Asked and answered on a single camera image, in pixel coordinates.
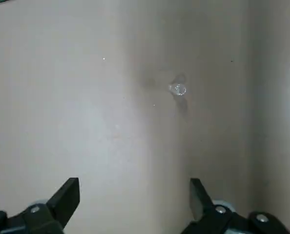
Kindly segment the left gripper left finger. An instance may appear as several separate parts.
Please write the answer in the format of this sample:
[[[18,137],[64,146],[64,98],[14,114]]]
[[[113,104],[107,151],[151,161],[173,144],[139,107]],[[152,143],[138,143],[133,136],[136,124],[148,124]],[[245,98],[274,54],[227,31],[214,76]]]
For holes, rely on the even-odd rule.
[[[0,211],[0,234],[63,234],[80,203],[80,182],[69,178],[46,203],[36,203],[8,217]]]

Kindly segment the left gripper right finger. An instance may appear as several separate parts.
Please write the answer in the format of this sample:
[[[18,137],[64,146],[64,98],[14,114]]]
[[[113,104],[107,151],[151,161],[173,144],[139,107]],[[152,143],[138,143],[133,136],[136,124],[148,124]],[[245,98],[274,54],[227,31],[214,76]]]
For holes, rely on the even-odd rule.
[[[287,227],[274,215],[254,211],[243,217],[227,202],[214,202],[202,182],[191,178],[189,201],[193,220],[183,234],[289,234]]]

